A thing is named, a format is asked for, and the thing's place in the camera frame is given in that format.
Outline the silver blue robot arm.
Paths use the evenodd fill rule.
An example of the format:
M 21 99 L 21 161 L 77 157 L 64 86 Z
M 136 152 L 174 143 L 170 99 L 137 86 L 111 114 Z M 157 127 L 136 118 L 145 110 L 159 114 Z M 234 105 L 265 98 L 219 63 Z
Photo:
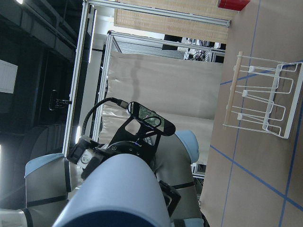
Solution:
M 193 132 L 162 137 L 149 166 L 131 154 L 111 157 L 85 180 L 63 154 L 26 164 L 27 227 L 202 227 L 191 165 Z

